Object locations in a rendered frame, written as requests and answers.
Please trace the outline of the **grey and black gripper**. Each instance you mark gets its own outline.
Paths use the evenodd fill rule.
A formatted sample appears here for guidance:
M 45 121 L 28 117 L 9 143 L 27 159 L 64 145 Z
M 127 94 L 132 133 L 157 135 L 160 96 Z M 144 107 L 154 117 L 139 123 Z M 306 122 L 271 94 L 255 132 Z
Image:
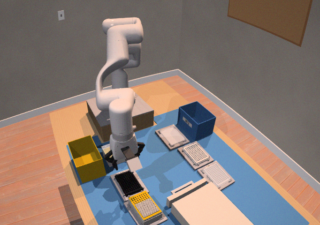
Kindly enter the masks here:
M 112 163 L 113 168 L 118 170 L 117 163 L 116 163 L 117 160 L 125 158 L 125 155 L 121 151 L 121 148 L 124 148 L 127 146 L 129 146 L 132 152 L 134 153 L 134 155 L 138 156 L 139 158 L 140 153 L 143 151 L 143 148 L 145 147 L 145 144 L 143 142 L 137 142 L 135 133 L 133 133 L 133 137 L 131 139 L 124 142 L 115 140 L 111 134 L 110 135 L 110 151 L 106 155 L 104 155 L 104 159 L 109 163 Z

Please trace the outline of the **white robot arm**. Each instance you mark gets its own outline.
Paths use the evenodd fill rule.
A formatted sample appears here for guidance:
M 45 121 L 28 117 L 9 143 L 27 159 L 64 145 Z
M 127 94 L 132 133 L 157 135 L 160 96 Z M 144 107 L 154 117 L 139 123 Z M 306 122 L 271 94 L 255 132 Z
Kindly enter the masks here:
M 136 126 L 132 124 L 132 110 L 136 102 L 133 89 L 129 88 L 125 68 L 136 68 L 141 61 L 143 27 L 139 18 L 105 19 L 102 30 L 107 35 L 107 62 L 96 79 L 96 105 L 109 111 L 112 137 L 120 142 L 133 137 Z M 103 90 L 105 78 L 111 74 L 112 89 Z M 129 146 L 121 148 L 130 172 L 142 168 L 138 156 Z

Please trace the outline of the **blue bench mat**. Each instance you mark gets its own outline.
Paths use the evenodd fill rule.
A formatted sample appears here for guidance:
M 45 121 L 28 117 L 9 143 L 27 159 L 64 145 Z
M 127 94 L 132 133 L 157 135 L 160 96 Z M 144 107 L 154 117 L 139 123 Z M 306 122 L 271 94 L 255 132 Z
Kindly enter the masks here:
M 145 144 L 139 160 L 142 169 L 136 173 L 149 191 L 150 197 L 168 218 L 159 225 L 181 225 L 166 205 L 171 191 L 193 181 L 203 179 L 176 149 L 169 150 L 155 133 L 155 130 L 175 125 L 190 141 L 194 140 L 177 124 L 178 111 L 175 109 L 157 116 L 157 125 L 135 132 L 137 142 Z M 102 146 L 98 136 L 92 137 L 103 158 L 106 176 L 82 183 L 69 146 L 69 156 L 76 175 L 94 214 L 98 225 L 137 225 L 114 185 L 110 175 L 128 169 L 126 162 L 118 164 L 118 170 L 109 167 L 103 157 Z M 309 225 L 309 222 L 294 209 L 272 186 L 270 186 L 250 165 L 231 149 L 215 132 L 197 140 L 204 150 L 217 161 L 235 180 L 221 192 L 254 225 Z M 188 143 L 188 144 L 190 144 Z

